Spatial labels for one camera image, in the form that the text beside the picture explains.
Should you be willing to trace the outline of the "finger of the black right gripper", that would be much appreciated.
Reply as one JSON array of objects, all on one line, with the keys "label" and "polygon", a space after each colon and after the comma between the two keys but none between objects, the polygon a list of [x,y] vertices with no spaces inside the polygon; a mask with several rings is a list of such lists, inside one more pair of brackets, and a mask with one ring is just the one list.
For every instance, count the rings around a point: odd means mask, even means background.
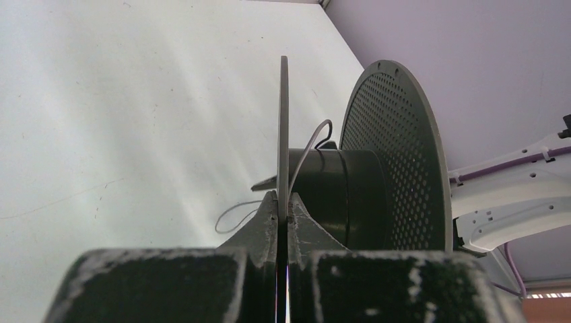
[{"label": "finger of the black right gripper", "polygon": [[264,191],[264,190],[275,190],[277,188],[277,176],[272,176],[270,178],[264,179],[258,183],[251,186],[250,190],[253,192]]}]

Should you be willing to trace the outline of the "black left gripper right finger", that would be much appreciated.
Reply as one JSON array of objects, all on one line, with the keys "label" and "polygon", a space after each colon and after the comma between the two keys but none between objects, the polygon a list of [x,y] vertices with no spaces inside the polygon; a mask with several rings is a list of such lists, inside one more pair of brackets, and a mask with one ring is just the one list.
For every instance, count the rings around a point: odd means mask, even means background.
[{"label": "black left gripper right finger", "polygon": [[439,251],[348,250],[291,196],[291,322],[523,322],[474,257]]}]

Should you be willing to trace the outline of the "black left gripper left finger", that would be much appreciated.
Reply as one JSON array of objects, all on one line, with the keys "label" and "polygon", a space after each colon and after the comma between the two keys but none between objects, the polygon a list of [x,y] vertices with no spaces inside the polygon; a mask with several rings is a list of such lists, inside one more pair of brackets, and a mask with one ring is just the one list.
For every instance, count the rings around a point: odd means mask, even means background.
[{"label": "black left gripper left finger", "polygon": [[277,197],[217,248],[110,248],[83,253],[45,322],[274,322]]}]

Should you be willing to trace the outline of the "dark grey cable spool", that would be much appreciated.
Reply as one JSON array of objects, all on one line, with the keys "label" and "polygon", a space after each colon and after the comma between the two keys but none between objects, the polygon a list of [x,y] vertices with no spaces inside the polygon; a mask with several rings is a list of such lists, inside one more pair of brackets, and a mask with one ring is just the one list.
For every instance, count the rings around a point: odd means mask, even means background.
[{"label": "dark grey cable spool", "polygon": [[352,250],[453,247],[450,184],[438,125],[412,72],[379,60],[349,97],[341,136],[278,146],[277,188]]}]

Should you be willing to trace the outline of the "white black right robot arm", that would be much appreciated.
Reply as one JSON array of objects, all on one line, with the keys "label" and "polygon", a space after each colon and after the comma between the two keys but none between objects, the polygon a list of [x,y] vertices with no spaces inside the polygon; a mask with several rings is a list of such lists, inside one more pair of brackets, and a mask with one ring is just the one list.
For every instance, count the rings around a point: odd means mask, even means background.
[{"label": "white black right robot arm", "polygon": [[570,139],[448,173],[434,120],[350,116],[341,143],[291,149],[308,214],[352,250],[485,254],[570,224]]}]

